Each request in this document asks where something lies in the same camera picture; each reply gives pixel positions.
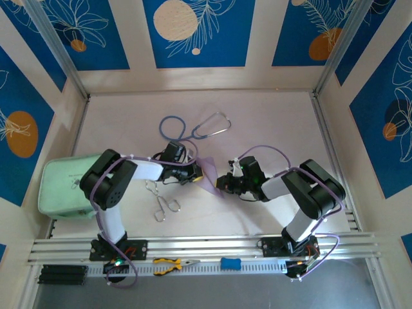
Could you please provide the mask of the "blue stethoscope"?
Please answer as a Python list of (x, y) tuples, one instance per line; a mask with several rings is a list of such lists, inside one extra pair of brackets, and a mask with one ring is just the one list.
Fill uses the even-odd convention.
[[(224, 123), (226, 123), (226, 126), (224, 126), (221, 129), (217, 129), (215, 131), (212, 131), (206, 134), (201, 134), (199, 132), (201, 128), (205, 127), (208, 124), (211, 124), (214, 120), (217, 120), (217, 119), (222, 119)], [(175, 137), (168, 135), (164, 130), (165, 123), (169, 120), (176, 120), (176, 121), (179, 121), (179, 123), (181, 124), (182, 128)], [(212, 136), (222, 134), (228, 131), (231, 127), (232, 127), (232, 122), (229, 119), (229, 117), (226, 114), (220, 111), (217, 111), (213, 113), (212, 115), (210, 115), (209, 117), (207, 117), (206, 119), (204, 119), (203, 121), (201, 121), (200, 123), (198, 123), (196, 126), (194, 126), (188, 135), (185, 134), (186, 129), (187, 129), (187, 124), (185, 120), (177, 115), (167, 115), (166, 117), (163, 117), (163, 119), (161, 119), (158, 125), (158, 131), (161, 137), (164, 138), (165, 140), (180, 142), (184, 140), (205, 140)]]

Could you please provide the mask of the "metal crucible tongs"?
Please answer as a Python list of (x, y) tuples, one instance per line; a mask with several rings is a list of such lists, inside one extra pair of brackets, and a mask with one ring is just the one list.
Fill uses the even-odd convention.
[(177, 213), (181, 211), (181, 205), (177, 200), (167, 201), (158, 190), (157, 183), (151, 180), (145, 181), (145, 188), (155, 197), (158, 204), (158, 209), (154, 212), (154, 219), (161, 223), (165, 221), (165, 208), (168, 208), (169, 211)]

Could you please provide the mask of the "mint green zip pouch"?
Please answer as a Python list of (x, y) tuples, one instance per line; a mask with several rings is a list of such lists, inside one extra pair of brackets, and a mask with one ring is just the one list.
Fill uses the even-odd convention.
[(99, 154), (49, 161), (43, 169), (38, 210), (53, 220), (91, 219), (95, 211), (80, 189), (80, 180)]

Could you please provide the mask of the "black ribbed block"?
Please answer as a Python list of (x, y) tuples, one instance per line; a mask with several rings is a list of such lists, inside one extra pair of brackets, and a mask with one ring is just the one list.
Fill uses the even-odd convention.
[(87, 266), (43, 265), (37, 283), (44, 285), (83, 285), (87, 273)]

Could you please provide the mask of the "aluminium mounting rail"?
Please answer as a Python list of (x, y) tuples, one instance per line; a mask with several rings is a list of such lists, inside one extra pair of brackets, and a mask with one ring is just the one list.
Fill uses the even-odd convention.
[[(153, 258), (194, 258), (218, 261), (221, 257), (262, 260), (266, 249), (263, 238), (276, 234), (253, 236), (142, 237), (129, 241), (147, 241), (142, 249), (146, 260)], [(344, 232), (328, 256), (330, 259), (377, 258), (382, 255), (379, 238), (370, 232)], [(91, 238), (50, 238), (34, 241), (27, 262), (42, 264), (86, 264), (91, 254)]]

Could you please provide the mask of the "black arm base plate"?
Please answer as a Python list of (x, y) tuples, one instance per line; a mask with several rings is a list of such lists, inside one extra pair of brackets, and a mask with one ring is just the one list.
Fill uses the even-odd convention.
[[(123, 240), (117, 243), (119, 250), (131, 261), (144, 261), (147, 255), (147, 240)], [(106, 241), (94, 239), (91, 241), (90, 261), (109, 261), (122, 256)]]
[(283, 237), (266, 237), (258, 241), (258, 247), (265, 258), (320, 256), (317, 238), (313, 235), (301, 242), (294, 242)]

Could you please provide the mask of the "aluminium table edge rail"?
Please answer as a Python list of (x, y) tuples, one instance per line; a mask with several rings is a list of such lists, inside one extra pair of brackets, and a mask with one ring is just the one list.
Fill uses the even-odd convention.
[(317, 98), (316, 94), (311, 94), (311, 101), (315, 117), (318, 121), (319, 129), (324, 140), (328, 159), (332, 167), (332, 174), (334, 175), (335, 179), (338, 180), (339, 183), (343, 186), (346, 192), (346, 197), (344, 199), (344, 213), (346, 215), (350, 230), (355, 232), (362, 232), (362, 227), (359, 223), (357, 211), (354, 208), (353, 198), (348, 188), (347, 181), (345, 180), (345, 177), (343, 175), (341, 165), (337, 157), (337, 152), (333, 144), (332, 136), (330, 134), (330, 130), (325, 115), (323, 113), (320, 101)]
[[(82, 132), (82, 128), (83, 128), (83, 125), (84, 125), (84, 121), (85, 121), (85, 119), (86, 119), (86, 115), (87, 115), (87, 112), (88, 112), (90, 98), (91, 98), (91, 96), (88, 95), (88, 98), (87, 98), (87, 100), (86, 100), (86, 102), (85, 102), (85, 104), (84, 104), (84, 107), (83, 107), (83, 109), (82, 109), (82, 113), (81, 113), (81, 115), (80, 115), (79, 124), (78, 124), (77, 130), (76, 130), (76, 132), (75, 132), (75, 139), (74, 139), (73, 145), (72, 145), (72, 147), (71, 147), (70, 156), (74, 156), (74, 154), (75, 154), (75, 152), (76, 152), (76, 150), (77, 150), (77, 145), (78, 145), (78, 142), (79, 142), (79, 139), (80, 139), (80, 134), (81, 134), (81, 132)], [(48, 228), (47, 228), (47, 230), (46, 230), (46, 236), (45, 236), (46, 239), (52, 238), (52, 236), (53, 236), (53, 230), (54, 230), (54, 228), (55, 228), (55, 222), (56, 222), (55, 219), (51, 219), (50, 223), (48, 224)]]

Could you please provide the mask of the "yellow handled pliers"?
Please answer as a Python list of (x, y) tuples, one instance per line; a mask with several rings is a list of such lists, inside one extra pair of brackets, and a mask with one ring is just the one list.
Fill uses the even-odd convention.
[(199, 263), (200, 260), (197, 259), (171, 259), (171, 258), (166, 258), (166, 257), (160, 257), (160, 258), (156, 258), (153, 259), (153, 263), (154, 264), (159, 264), (159, 263), (169, 263), (172, 264), (172, 266), (170, 268), (168, 268), (167, 270), (163, 270), (163, 271), (156, 271), (153, 273), (154, 276), (164, 276), (166, 274), (169, 274), (175, 270), (182, 270), (183, 267), (187, 267), (189, 265), (193, 265), (193, 264), (197, 264)]

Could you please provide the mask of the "aluminium corner post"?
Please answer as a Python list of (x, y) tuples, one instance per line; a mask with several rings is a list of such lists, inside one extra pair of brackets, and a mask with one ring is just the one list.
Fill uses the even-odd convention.
[(327, 83), (332, 78), (340, 64), (344, 54), (346, 53), (350, 43), (355, 37), (360, 25), (372, 6), (374, 0), (356, 0), (352, 13), (342, 29), (342, 32), (328, 58), (319, 80), (313, 89), (315, 98), (319, 98)]
[(64, 74), (73, 84), (76, 92), (83, 99), (88, 100), (89, 93), (85, 89), (72, 59), (56, 33), (51, 21), (46, 15), (46, 12), (43, 10), (40, 2), (37, 0), (21, 1), (36, 29), (39, 31), (41, 37), (53, 54), (55, 60), (58, 62)]

